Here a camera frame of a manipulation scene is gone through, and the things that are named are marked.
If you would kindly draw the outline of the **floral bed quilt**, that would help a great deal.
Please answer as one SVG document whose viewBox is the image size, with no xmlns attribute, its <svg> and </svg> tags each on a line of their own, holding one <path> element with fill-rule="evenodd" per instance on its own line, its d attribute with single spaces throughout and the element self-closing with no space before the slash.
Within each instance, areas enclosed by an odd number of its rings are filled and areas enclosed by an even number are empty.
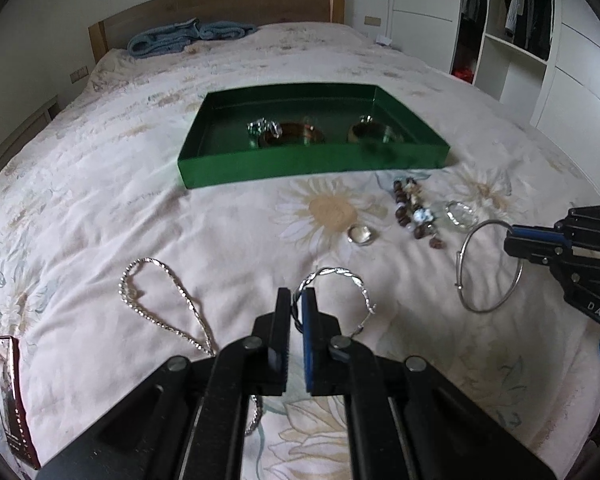
<svg viewBox="0 0 600 480">
<path fill-rule="evenodd" d="M 360 335 L 419 354 L 564 478 L 600 412 L 600 329 L 542 266 L 472 314 L 454 289 L 463 237 L 431 248 L 394 218 L 400 171 L 188 190 L 176 159 L 207 93 L 254 84 L 376 84 L 450 144 L 419 170 L 427 202 L 548 226 L 598 202 L 544 134 L 480 90 L 346 26 L 273 25 L 237 41 L 133 60 L 112 51 L 85 90 L 0 172 L 0 336 L 18 339 L 33 444 L 49 460 L 169 356 L 248 334 L 323 266 L 364 281 Z M 8 450 L 0 416 L 0 452 Z"/>
</svg>

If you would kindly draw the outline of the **blue folded blanket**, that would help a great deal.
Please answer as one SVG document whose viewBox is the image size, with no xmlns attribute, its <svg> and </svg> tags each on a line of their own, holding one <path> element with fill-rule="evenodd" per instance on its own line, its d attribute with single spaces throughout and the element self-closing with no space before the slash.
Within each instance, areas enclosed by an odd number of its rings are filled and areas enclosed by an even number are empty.
<svg viewBox="0 0 600 480">
<path fill-rule="evenodd" d="M 163 25 L 133 36 L 126 50 L 133 58 L 182 52 L 197 41 L 242 39 L 258 30 L 257 25 L 232 21 L 201 23 L 199 18 Z"/>
</svg>

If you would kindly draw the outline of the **wall socket plate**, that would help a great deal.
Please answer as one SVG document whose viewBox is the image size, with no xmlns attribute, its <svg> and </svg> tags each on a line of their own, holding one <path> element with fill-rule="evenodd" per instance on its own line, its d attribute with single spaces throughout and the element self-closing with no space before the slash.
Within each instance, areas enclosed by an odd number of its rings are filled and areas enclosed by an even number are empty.
<svg viewBox="0 0 600 480">
<path fill-rule="evenodd" d="M 88 75 L 88 67 L 82 66 L 70 74 L 70 81 L 75 84 L 77 81 Z"/>
<path fill-rule="evenodd" d="M 382 19 L 378 18 L 378 16 L 369 16 L 369 15 L 365 15 L 364 16 L 364 24 L 366 26 L 374 26 L 374 27 L 379 27 L 382 23 Z"/>
</svg>

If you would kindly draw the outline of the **small item on nightstand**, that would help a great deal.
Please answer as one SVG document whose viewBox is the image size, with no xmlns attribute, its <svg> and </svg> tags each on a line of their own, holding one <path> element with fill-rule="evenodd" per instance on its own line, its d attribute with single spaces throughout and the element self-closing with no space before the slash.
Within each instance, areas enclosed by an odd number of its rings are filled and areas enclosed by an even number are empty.
<svg viewBox="0 0 600 480">
<path fill-rule="evenodd" d="M 376 44 L 379 44 L 383 47 L 390 47 L 392 44 L 392 39 L 386 36 L 378 35 L 375 39 Z"/>
</svg>

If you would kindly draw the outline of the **wall socket plate right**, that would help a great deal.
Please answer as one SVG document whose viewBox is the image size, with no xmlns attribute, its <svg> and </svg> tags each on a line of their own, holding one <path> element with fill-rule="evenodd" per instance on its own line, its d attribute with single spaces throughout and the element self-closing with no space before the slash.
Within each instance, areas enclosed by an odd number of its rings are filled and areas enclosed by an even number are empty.
<svg viewBox="0 0 600 480">
<path fill-rule="evenodd" d="M 366 26 L 374 26 L 374 27 L 379 27 L 382 23 L 382 19 L 378 18 L 378 16 L 369 16 L 369 15 L 365 15 L 364 16 L 364 24 Z"/>
</svg>

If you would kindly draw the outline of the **green shallow tray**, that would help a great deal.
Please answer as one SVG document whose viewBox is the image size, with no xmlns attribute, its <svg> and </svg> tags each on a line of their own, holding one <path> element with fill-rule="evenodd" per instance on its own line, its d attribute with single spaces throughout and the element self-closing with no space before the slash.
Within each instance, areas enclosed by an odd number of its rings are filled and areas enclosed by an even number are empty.
<svg viewBox="0 0 600 480">
<path fill-rule="evenodd" d="M 449 144 L 376 84 L 210 92 L 178 154 L 186 188 L 325 172 L 437 169 Z"/>
</svg>

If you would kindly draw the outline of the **wall socket plate left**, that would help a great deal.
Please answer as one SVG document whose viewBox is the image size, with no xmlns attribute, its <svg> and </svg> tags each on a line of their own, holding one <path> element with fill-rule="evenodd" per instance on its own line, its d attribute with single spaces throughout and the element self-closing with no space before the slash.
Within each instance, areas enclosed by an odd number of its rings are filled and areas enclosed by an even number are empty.
<svg viewBox="0 0 600 480">
<path fill-rule="evenodd" d="M 88 67 L 82 66 L 70 74 L 70 81 L 75 84 L 77 81 L 88 75 Z"/>
</svg>

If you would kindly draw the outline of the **red-cased smartphone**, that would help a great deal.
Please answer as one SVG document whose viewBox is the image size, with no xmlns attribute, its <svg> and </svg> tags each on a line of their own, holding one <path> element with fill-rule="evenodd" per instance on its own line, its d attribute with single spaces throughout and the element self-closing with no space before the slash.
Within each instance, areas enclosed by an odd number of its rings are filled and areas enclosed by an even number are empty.
<svg viewBox="0 0 600 480">
<path fill-rule="evenodd" d="M 27 424 L 20 392 L 18 339 L 0 336 L 0 416 L 9 449 L 16 460 L 38 471 L 41 468 Z"/>
</svg>

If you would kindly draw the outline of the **white wardrobe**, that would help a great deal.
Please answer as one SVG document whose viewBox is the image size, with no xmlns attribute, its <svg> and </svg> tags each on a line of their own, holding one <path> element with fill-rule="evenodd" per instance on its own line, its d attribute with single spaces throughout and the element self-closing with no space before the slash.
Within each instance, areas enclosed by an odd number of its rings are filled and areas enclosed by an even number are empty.
<svg viewBox="0 0 600 480">
<path fill-rule="evenodd" d="M 389 0 L 388 33 L 540 130 L 600 194 L 600 18 L 588 0 Z"/>
</svg>

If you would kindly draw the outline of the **red object on shelf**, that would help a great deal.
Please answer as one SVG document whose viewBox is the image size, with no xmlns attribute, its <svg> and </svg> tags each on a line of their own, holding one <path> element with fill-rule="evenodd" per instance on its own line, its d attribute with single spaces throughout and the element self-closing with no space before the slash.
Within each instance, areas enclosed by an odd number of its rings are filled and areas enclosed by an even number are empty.
<svg viewBox="0 0 600 480">
<path fill-rule="evenodd" d="M 473 84 L 475 79 L 476 68 L 471 63 L 456 64 L 453 68 L 452 75 L 457 79 Z"/>
</svg>

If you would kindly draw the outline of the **twisted silver bangle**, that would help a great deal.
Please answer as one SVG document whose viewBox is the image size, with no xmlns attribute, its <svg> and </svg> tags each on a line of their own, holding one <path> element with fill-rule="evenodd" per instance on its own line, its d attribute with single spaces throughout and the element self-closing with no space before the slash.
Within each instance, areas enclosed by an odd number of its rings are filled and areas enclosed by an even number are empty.
<svg viewBox="0 0 600 480">
<path fill-rule="evenodd" d="M 376 313 L 376 304 L 358 274 L 342 266 L 323 266 L 307 275 L 292 293 L 291 315 L 299 333 L 303 332 L 304 321 L 301 296 L 310 288 L 315 289 L 317 300 L 324 300 L 318 307 L 343 322 L 351 338 L 360 336 Z"/>
</svg>

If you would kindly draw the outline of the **thin silver bangle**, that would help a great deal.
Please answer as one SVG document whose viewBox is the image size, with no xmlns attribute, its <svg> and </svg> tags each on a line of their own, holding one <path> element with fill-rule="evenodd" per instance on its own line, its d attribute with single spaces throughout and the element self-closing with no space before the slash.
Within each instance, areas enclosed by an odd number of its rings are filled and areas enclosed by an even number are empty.
<svg viewBox="0 0 600 480">
<path fill-rule="evenodd" d="M 466 233 L 455 256 L 454 288 L 460 305 L 472 314 L 491 314 L 512 298 L 524 264 L 507 257 L 504 250 L 494 252 L 513 227 L 501 219 L 476 223 Z"/>
</svg>

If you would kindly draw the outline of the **amber glass bangle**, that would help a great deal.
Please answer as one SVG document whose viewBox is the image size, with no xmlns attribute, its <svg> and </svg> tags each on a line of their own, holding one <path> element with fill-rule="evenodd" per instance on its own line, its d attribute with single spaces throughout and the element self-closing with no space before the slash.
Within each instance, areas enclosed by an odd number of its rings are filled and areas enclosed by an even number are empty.
<svg viewBox="0 0 600 480">
<path fill-rule="evenodd" d="M 285 145 L 314 145 L 325 142 L 324 133 L 304 122 L 280 122 L 283 135 L 279 139 L 267 134 L 257 138 L 258 148 L 280 148 Z"/>
</svg>

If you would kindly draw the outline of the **wide dark metal bangle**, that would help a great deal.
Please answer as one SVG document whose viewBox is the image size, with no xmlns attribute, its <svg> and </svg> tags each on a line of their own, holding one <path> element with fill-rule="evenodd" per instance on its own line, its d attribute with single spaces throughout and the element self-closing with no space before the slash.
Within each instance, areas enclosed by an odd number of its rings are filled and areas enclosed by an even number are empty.
<svg viewBox="0 0 600 480">
<path fill-rule="evenodd" d="M 375 142 L 382 144 L 404 143 L 404 136 L 391 126 L 378 122 L 373 116 L 358 118 L 347 133 L 349 143 Z"/>
</svg>

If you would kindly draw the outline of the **wooden headboard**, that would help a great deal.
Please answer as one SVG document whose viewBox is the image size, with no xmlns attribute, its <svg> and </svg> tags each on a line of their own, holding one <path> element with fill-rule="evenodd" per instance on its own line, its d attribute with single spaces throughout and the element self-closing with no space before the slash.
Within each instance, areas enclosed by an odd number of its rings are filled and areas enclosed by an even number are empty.
<svg viewBox="0 0 600 480">
<path fill-rule="evenodd" d="M 257 26 L 319 22 L 342 24 L 346 0 L 149 0 L 88 28 L 93 58 L 100 61 L 112 49 L 124 49 L 146 29 L 190 18 L 201 22 L 234 21 Z"/>
</svg>

